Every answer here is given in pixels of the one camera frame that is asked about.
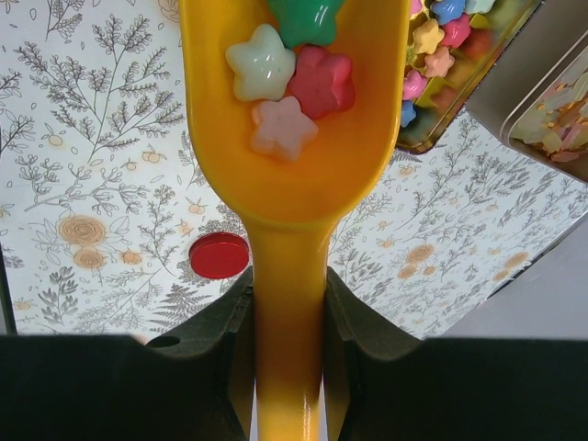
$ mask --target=red lid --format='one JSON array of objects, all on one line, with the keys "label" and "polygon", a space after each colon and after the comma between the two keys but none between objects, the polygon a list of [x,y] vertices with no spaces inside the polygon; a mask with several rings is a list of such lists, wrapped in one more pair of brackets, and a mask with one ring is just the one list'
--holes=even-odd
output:
[{"label": "red lid", "polygon": [[215,232],[200,237],[190,248],[190,265],[205,278],[233,277],[249,265],[247,241],[228,232]]}]

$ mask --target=white star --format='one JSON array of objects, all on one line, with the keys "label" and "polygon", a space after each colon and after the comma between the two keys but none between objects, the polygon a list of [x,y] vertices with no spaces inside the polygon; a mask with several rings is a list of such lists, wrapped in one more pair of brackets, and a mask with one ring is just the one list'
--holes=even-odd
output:
[{"label": "white star", "polygon": [[249,41],[232,45],[226,56],[240,101],[280,100],[296,70],[296,55],[284,48],[277,31],[267,24],[259,26]]}]

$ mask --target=blue star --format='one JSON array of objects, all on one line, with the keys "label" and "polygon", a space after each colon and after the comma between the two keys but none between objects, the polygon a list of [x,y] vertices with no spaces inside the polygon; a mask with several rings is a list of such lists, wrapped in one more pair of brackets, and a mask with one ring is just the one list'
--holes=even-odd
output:
[{"label": "blue star", "polygon": [[431,10],[437,16],[440,26],[460,18],[466,8],[466,0],[441,0],[433,3]]},{"label": "blue star", "polygon": [[416,118],[416,110],[412,101],[402,101],[401,127],[406,128]]}]

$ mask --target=brown container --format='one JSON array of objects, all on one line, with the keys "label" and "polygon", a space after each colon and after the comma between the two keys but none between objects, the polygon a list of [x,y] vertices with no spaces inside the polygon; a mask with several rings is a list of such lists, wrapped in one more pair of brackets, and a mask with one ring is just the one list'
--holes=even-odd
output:
[{"label": "brown container", "polygon": [[[435,15],[430,11],[434,0],[422,2],[423,12],[411,19],[407,73],[411,69],[424,72],[424,56],[413,51],[413,32]],[[433,148],[471,92],[540,4],[541,0],[496,0],[488,14],[470,16],[472,34],[461,47],[451,50],[456,62],[447,76],[430,79],[424,93],[414,101],[417,118],[401,129],[397,147],[411,153],[425,153]]]},{"label": "brown container", "polygon": [[562,76],[587,55],[587,48],[588,1],[547,0],[471,95],[466,109],[505,145],[588,182],[587,154],[556,163],[514,136],[517,124],[541,108]]}]

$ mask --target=red disc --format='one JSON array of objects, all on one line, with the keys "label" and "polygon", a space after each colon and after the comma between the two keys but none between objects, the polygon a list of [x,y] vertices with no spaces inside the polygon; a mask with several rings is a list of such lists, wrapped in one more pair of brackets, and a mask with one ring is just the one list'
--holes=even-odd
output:
[{"label": "red disc", "polygon": [[215,232],[200,237],[190,248],[190,265],[205,278],[233,277],[249,265],[247,241],[228,232]]}]

